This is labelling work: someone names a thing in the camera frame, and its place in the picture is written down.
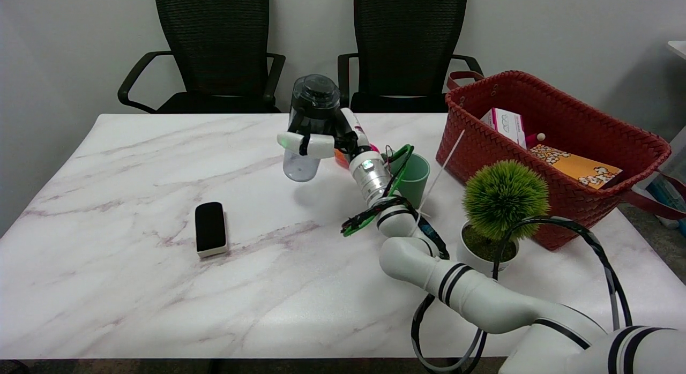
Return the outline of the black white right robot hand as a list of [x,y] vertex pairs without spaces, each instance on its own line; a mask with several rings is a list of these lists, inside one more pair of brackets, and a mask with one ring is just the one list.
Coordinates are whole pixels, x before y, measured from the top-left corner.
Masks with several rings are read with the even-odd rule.
[[287,131],[277,135],[277,143],[287,151],[309,159],[328,159],[338,151],[352,161],[371,144],[350,108],[295,112]]

